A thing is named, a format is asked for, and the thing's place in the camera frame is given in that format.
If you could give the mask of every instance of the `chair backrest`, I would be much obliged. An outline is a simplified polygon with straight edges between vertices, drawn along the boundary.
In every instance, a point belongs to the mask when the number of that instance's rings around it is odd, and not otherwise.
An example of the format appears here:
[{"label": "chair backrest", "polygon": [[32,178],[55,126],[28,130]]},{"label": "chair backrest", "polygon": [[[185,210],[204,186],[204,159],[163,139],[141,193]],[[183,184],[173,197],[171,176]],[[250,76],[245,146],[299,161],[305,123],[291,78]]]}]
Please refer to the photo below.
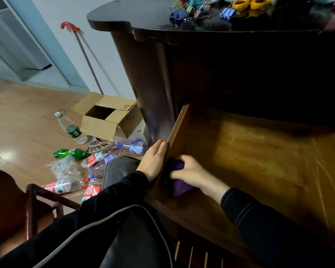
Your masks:
[{"label": "chair backrest", "polygon": [[[12,176],[0,170],[0,244],[25,227],[27,195],[16,185]],[[36,200],[37,219],[52,212],[52,207]]]}]

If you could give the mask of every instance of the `open drawer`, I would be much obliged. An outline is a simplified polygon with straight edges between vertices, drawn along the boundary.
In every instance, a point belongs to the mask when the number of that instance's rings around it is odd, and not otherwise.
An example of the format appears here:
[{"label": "open drawer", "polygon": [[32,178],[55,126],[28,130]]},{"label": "open drawer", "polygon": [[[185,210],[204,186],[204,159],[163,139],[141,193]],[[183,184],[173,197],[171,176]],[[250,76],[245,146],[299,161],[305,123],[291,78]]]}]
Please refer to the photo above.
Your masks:
[{"label": "open drawer", "polygon": [[[335,131],[185,105],[165,157],[194,156],[230,187],[252,195],[335,248]],[[244,255],[238,229],[201,190],[171,198],[160,177],[147,202],[195,234]]]}]

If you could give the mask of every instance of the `gray pants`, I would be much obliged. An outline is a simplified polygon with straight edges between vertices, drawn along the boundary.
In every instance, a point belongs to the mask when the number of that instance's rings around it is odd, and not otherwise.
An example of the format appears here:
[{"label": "gray pants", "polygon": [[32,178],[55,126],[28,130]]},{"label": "gray pants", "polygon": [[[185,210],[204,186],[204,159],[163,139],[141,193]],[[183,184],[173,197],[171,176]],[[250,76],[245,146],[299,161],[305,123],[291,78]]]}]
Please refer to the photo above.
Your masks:
[{"label": "gray pants", "polygon": [[[129,157],[117,157],[111,160],[107,164],[103,189],[134,172],[139,162],[139,160]],[[156,216],[156,211],[147,204],[139,204],[146,207],[154,217],[166,243],[168,243],[170,256],[173,258],[174,253],[170,238]],[[100,268],[108,267],[171,267],[165,243],[151,217],[143,208],[133,207],[127,212],[100,266]]]}]

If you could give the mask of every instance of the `purple cloth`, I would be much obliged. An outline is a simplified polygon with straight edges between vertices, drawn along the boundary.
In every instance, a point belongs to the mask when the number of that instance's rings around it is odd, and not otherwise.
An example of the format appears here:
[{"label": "purple cloth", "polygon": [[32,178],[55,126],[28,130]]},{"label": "purple cloth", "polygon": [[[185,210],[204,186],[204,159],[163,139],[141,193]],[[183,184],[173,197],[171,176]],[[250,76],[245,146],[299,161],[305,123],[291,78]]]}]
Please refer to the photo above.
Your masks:
[{"label": "purple cloth", "polygon": [[[170,158],[166,164],[168,172],[174,170],[184,169],[185,163],[181,160],[175,160]],[[192,185],[187,184],[182,180],[171,180],[170,184],[170,193],[173,197],[178,197],[183,195],[184,193],[191,191],[194,187]]]}]

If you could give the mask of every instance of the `person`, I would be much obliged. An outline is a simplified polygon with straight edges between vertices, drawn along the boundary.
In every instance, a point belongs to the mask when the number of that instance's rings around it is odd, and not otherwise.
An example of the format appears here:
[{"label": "person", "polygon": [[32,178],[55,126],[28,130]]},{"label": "person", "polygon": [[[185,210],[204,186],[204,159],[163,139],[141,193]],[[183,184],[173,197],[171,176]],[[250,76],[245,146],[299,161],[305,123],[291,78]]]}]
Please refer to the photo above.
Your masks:
[{"label": "person", "polygon": [[[13,249],[0,267],[174,267],[174,249],[155,211],[142,202],[161,170],[167,143],[157,141],[140,161],[107,165],[104,189],[81,207]],[[171,172],[221,205],[246,248],[266,267],[335,267],[335,251],[276,210],[230,188],[193,157]]]}]

